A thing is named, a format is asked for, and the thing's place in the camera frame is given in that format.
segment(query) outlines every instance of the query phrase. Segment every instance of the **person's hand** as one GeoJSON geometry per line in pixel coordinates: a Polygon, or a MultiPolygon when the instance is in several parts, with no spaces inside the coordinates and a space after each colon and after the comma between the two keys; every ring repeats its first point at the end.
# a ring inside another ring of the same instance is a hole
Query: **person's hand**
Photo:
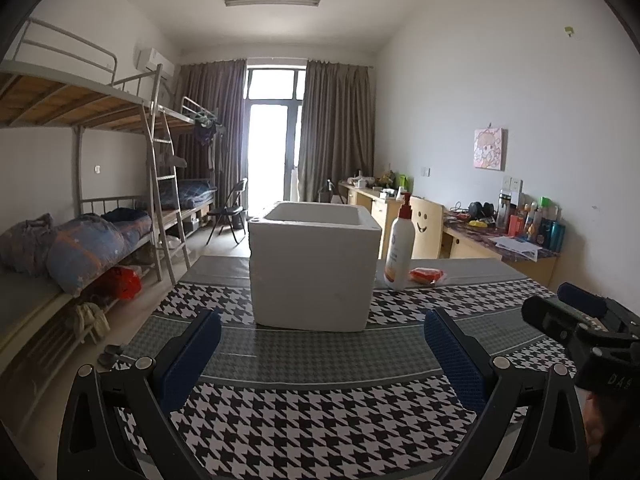
{"type": "Polygon", "coordinates": [[[598,397],[591,392],[587,394],[587,401],[582,410],[582,421],[587,437],[589,462],[591,462],[600,453],[602,437],[605,432],[604,418],[598,405],[598,397]]]}

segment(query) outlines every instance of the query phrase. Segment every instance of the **red pump cap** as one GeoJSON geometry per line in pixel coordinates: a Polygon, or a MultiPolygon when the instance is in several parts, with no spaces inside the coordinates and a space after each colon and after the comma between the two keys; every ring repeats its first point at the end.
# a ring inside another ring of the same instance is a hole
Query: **red pump cap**
{"type": "Polygon", "coordinates": [[[400,206],[400,211],[398,211],[398,218],[403,218],[404,220],[411,220],[411,206],[409,205],[409,199],[411,198],[411,193],[407,193],[407,192],[402,193],[402,198],[404,198],[404,204],[400,206]]]}

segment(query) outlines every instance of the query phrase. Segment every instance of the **ceiling light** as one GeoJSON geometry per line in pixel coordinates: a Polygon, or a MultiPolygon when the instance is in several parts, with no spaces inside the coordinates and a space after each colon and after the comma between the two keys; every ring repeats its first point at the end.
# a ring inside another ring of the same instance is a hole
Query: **ceiling light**
{"type": "Polygon", "coordinates": [[[317,7],[320,0],[225,0],[227,7],[238,5],[304,5],[317,7]]]}

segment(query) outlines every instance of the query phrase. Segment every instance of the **power outlet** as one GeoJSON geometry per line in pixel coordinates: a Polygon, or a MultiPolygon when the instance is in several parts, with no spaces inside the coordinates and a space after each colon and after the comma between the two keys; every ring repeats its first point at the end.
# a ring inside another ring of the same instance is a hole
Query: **power outlet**
{"type": "Polygon", "coordinates": [[[520,193],[522,192],[522,179],[521,178],[512,178],[511,179],[511,187],[509,188],[511,189],[512,192],[514,193],[520,193]]]}
{"type": "Polygon", "coordinates": [[[502,187],[501,189],[511,189],[511,177],[507,174],[502,176],[502,187]]]}

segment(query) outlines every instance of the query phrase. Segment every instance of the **red object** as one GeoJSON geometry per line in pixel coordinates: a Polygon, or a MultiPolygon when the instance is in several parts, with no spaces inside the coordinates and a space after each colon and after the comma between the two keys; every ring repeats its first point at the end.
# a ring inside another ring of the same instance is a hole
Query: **red object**
{"type": "Polygon", "coordinates": [[[521,218],[518,215],[511,215],[511,218],[509,220],[509,231],[508,231],[509,236],[514,238],[518,236],[523,229],[524,229],[524,218],[521,218]]]}
{"type": "Polygon", "coordinates": [[[400,211],[398,211],[398,218],[411,220],[411,206],[409,205],[411,193],[402,193],[402,198],[404,198],[404,204],[400,206],[400,211]]]}
{"type": "Polygon", "coordinates": [[[111,267],[94,285],[98,294],[119,300],[132,300],[142,290],[140,277],[126,267],[111,267]]]}
{"type": "Polygon", "coordinates": [[[423,285],[431,285],[444,276],[444,271],[440,269],[428,269],[427,267],[417,267],[409,272],[409,277],[414,282],[423,285]]]}

